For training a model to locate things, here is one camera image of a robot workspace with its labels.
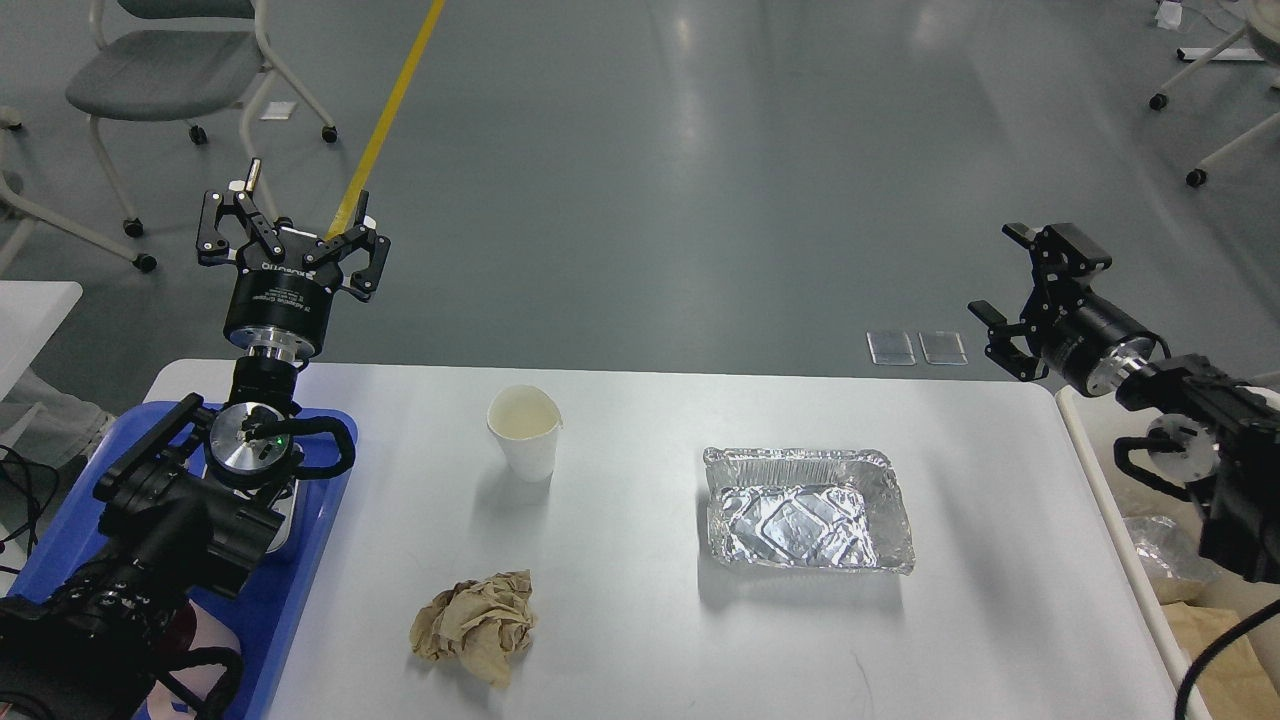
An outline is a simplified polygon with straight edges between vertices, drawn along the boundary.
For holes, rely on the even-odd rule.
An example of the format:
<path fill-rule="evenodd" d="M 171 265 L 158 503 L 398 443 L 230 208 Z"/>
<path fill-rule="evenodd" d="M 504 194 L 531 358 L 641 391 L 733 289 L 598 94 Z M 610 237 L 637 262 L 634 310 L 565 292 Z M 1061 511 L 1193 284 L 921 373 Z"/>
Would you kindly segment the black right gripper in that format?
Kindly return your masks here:
<path fill-rule="evenodd" d="M 1033 286 L 1020 314 L 1024 322 L 1010 323 L 986 300 L 970 301 L 966 309 L 986 327 L 986 356 L 1009 375 L 1043 380 L 1051 368 L 1078 393 L 1100 397 L 1117 389 L 1130 369 L 1164 346 L 1161 336 L 1092 293 L 1092 281 L 1114 259 L 1079 227 L 1056 223 L 1034 229 L 1007 223 L 1001 232 L 1030 258 Z M 1042 360 L 1014 343 L 1030 336 L 1025 322 L 1036 322 Z"/>

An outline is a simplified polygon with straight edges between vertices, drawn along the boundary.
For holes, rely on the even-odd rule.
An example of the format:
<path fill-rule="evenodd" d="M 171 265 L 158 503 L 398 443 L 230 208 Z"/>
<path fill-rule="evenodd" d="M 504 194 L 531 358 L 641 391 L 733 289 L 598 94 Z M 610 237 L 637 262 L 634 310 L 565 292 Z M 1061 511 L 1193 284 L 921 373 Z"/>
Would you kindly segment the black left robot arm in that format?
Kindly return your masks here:
<path fill-rule="evenodd" d="M 204 197 L 200 264 L 232 264 L 227 400 L 143 404 L 113 427 L 3 600 L 5 719 L 262 719 L 356 460 L 355 420 L 300 373 L 339 292 L 367 302 L 390 241 L 269 220 L 261 163 Z"/>

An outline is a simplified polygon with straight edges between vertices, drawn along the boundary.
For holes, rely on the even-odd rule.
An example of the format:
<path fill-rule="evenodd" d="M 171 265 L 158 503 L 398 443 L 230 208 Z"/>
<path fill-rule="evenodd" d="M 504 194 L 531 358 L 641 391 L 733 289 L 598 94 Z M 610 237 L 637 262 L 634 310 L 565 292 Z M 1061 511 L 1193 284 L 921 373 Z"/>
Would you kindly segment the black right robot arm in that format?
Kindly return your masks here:
<path fill-rule="evenodd" d="M 1249 583 L 1277 582 L 1277 405 L 1198 354 L 1174 355 L 1157 333 L 1092 290 L 1112 258 L 1071 223 L 1002 232 L 1027 250 L 1032 290 L 1016 322 L 984 300 L 986 356 L 1011 377 L 1059 374 L 1085 397 L 1155 409 L 1143 436 L 1114 442 L 1117 469 L 1189 503 L 1202 559 Z"/>

